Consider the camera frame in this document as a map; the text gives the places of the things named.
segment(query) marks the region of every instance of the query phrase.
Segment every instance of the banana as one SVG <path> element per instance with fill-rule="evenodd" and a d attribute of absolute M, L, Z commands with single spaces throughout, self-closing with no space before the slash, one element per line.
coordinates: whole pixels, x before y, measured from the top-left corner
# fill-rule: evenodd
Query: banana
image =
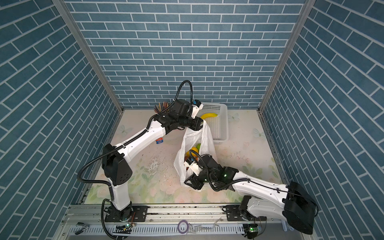
<path fill-rule="evenodd" d="M 214 117 L 217 117 L 216 113 L 206 113 L 206 114 L 203 114 L 200 118 L 206 119 L 206 118 L 214 118 Z"/>

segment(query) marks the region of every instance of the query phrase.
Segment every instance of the floral pattern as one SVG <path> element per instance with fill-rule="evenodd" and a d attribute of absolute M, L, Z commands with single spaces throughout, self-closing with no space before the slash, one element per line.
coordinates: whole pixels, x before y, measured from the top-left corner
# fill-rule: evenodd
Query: floral pattern
<path fill-rule="evenodd" d="M 227 142 L 215 144 L 218 162 L 248 175 L 281 183 L 257 112 L 229 110 L 228 113 L 230 137 Z M 126 110 L 112 144 L 122 142 L 140 131 L 142 123 L 152 114 L 152 110 Z M 208 184 L 199 191 L 181 186 L 173 162 L 183 135 L 184 131 L 170 132 L 163 137 L 163 143 L 151 143 L 129 163 L 133 171 L 127 189 L 131 201 L 140 204 L 241 202 L 242 196 L 237 192 L 214 192 Z M 101 167 L 96 179 L 106 180 Z M 105 184 L 93 184 L 85 204 L 99 204 L 109 197 Z"/>

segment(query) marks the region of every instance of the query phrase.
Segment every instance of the white plastic basket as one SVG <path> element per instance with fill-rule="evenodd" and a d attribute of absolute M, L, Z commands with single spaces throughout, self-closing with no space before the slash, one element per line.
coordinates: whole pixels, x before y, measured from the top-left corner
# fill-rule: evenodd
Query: white plastic basket
<path fill-rule="evenodd" d="M 228 131 L 228 108 L 223 103 L 207 103 L 202 102 L 204 105 L 197 116 L 201 117 L 205 113 L 216 113 L 215 118 L 206 118 L 206 122 L 211 129 L 214 142 L 225 142 L 229 138 Z"/>

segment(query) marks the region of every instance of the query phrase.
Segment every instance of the lemon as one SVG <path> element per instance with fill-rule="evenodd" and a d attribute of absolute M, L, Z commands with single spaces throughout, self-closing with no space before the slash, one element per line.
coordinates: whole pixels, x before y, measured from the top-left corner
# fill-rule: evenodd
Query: lemon
<path fill-rule="evenodd" d="M 191 150 L 193 150 L 193 151 L 195 151 L 195 152 L 199 153 L 199 150 L 198 150 L 196 147 L 193 147 L 193 148 L 191 148 Z"/>
<path fill-rule="evenodd" d="M 206 119 L 206 118 L 214 118 L 214 117 L 217 117 L 216 113 L 206 113 L 206 114 L 203 114 L 200 118 Z"/>

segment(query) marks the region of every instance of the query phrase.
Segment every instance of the blue brick wall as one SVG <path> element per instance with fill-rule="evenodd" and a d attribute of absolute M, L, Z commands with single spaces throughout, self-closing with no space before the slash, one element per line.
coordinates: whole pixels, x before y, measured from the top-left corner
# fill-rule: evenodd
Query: blue brick wall
<path fill-rule="evenodd" d="M 384 2 L 317 0 L 265 117 L 320 239 L 384 239 Z"/>
<path fill-rule="evenodd" d="M 50 0 L 0 1 L 0 239 L 54 235 L 116 116 Z"/>
<path fill-rule="evenodd" d="M 171 101 L 186 79 L 197 99 L 257 108 L 303 2 L 66 1 L 125 108 Z"/>

